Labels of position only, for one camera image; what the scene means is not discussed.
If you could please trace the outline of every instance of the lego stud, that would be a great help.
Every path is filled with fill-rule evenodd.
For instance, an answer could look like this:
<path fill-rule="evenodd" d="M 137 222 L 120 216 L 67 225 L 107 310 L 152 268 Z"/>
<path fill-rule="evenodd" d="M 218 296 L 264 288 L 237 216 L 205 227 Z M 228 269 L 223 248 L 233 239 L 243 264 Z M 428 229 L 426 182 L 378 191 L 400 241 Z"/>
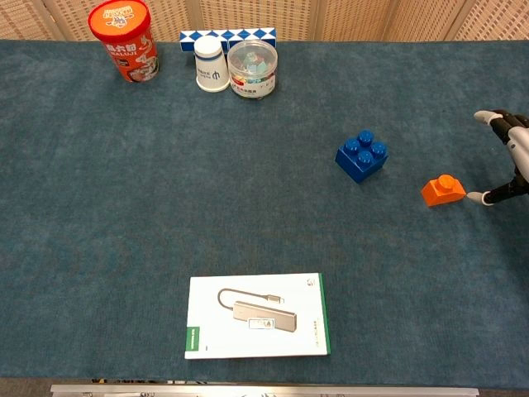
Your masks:
<path fill-rule="evenodd" d="M 375 159 L 381 159 L 386 155 L 386 145 L 381 142 L 375 142 L 371 146 L 371 153 Z"/>
<path fill-rule="evenodd" d="M 350 138 L 344 145 L 344 152 L 348 155 L 357 155 L 360 150 L 360 143 L 355 138 Z"/>
<path fill-rule="evenodd" d="M 371 145 L 373 137 L 373 132 L 371 132 L 371 130 L 362 130 L 360 131 L 360 134 L 358 134 L 357 139 L 363 147 L 368 147 Z"/>
<path fill-rule="evenodd" d="M 443 192 L 450 192 L 455 185 L 455 179 L 451 175 L 443 174 L 436 181 L 436 187 Z"/>
<path fill-rule="evenodd" d="M 360 168 L 367 168 L 373 162 L 373 155 L 368 151 L 361 151 L 358 154 L 358 165 Z"/>

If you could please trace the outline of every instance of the green label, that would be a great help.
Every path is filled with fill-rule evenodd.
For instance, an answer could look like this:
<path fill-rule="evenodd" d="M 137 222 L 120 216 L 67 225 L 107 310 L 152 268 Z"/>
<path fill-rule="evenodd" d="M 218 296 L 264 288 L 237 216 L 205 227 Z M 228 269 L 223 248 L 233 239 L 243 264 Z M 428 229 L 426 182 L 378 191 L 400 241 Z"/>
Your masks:
<path fill-rule="evenodd" d="M 200 327 L 188 327 L 185 338 L 185 351 L 198 352 L 198 340 L 200 338 Z"/>

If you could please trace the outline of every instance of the plastic jar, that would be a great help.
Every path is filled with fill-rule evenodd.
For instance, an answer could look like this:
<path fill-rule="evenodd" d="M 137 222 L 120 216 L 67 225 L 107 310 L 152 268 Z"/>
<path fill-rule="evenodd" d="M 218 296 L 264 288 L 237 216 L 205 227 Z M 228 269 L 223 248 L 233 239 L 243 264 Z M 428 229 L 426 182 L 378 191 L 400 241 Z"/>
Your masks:
<path fill-rule="evenodd" d="M 245 98 L 262 98 L 275 88 L 278 53 L 265 41 L 242 41 L 228 51 L 233 91 Z"/>
<path fill-rule="evenodd" d="M 103 43 L 125 80 L 141 82 L 156 76 L 158 56 L 150 33 L 149 8 L 144 2 L 103 2 L 90 12 L 88 26 Z"/>

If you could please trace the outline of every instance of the product box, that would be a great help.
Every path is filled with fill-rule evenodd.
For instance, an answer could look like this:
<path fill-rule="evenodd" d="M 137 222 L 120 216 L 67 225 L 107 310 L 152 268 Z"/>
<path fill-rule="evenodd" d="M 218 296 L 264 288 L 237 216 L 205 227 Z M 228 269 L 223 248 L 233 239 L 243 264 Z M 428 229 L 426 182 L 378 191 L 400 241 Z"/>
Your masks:
<path fill-rule="evenodd" d="M 185 358 L 330 353 L 321 274 L 191 278 Z"/>

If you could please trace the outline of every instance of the orange cylindrical container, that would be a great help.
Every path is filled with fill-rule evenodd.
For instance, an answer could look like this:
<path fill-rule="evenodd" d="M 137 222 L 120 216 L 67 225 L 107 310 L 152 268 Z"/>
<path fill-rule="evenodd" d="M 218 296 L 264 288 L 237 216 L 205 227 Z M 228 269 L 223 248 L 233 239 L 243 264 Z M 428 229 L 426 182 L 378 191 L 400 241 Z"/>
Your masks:
<path fill-rule="evenodd" d="M 144 2 L 103 2 L 90 12 L 88 26 L 127 81 L 147 81 L 156 76 L 158 54 L 150 33 L 149 8 Z"/>

